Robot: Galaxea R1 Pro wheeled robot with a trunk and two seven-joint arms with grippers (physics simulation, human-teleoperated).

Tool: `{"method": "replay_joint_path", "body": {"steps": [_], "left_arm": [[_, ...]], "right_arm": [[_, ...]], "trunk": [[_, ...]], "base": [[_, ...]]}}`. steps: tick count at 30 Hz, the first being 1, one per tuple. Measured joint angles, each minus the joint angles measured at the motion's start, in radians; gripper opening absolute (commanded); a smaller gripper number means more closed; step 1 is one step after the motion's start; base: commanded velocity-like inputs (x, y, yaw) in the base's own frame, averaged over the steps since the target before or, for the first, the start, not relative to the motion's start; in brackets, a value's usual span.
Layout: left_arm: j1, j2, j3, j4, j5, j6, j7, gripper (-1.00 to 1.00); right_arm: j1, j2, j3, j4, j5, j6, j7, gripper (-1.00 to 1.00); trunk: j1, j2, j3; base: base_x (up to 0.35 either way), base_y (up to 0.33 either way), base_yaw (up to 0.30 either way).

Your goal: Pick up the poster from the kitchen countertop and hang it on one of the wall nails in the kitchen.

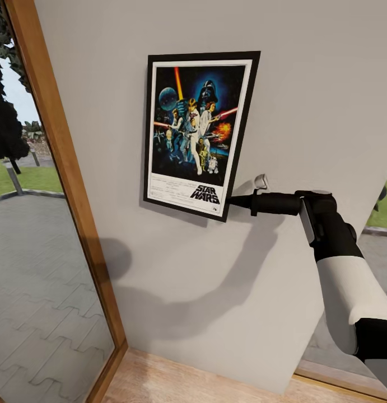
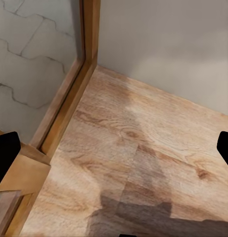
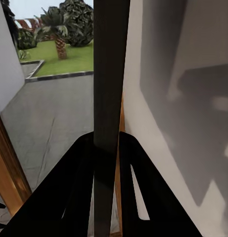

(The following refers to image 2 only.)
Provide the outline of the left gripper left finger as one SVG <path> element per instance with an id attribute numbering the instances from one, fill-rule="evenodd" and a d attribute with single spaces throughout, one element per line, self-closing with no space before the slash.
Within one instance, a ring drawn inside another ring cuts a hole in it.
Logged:
<path id="1" fill-rule="evenodd" d="M 21 150 L 16 131 L 0 135 L 0 183 Z"/>

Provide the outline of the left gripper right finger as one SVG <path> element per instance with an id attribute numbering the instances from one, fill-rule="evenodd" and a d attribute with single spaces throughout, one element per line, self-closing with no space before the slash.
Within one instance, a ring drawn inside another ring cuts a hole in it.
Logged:
<path id="1" fill-rule="evenodd" d="M 228 132 L 222 131 L 220 133 L 217 149 L 228 164 Z"/>

